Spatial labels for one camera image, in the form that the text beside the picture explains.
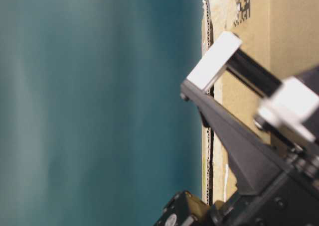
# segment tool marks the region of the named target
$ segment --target printed label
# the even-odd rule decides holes
[[[248,18],[250,18],[250,0],[236,0],[237,4],[237,19],[234,21],[234,26],[238,26]]]

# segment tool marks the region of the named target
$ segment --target corrugated cardboard edge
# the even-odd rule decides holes
[[[203,19],[202,19],[202,56],[206,53],[208,48],[210,47],[209,37],[210,34],[209,31],[209,10],[208,10],[208,0],[203,0]],[[210,135],[210,128],[201,127],[201,136],[202,136],[202,188],[201,188],[201,198],[203,202],[206,204],[209,204],[209,181],[210,181],[210,141],[211,141],[211,135]]]
[[[227,29],[227,25],[232,24],[229,20],[236,18],[236,2],[235,0],[209,0],[209,2],[213,35],[214,39],[217,39]],[[214,84],[214,98],[223,104],[223,76]],[[213,142],[213,176],[213,202],[226,201],[229,181],[228,158],[226,150],[216,135]]]

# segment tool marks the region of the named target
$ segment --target blue wall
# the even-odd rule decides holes
[[[179,85],[201,0],[0,0],[0,225],[153,225],[200,195]]]

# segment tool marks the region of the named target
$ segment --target cardboard box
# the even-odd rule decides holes
[[[318,0],[208,0],[208,5],[213,39],[224,30],[235,32],[243,40],[241,48],[277,77],[282,79],[319,63]],[[225,73],[216,82],[214,97],[263,140],[270,141],[252,121],[259,98],[232,75]],[[207,187],[211,187],[213,202],[226,201],[236,191],[236,179],[228,168],[227,153],[218,138],[212,136],[211,145],[205,139],[209,139],[209,135],[203,129],[206,186],[203,185],[202,198],[209,198]],[[209,186],[205,167],[207,169],[207,156],[211,157],[211,151],[213,180]]]

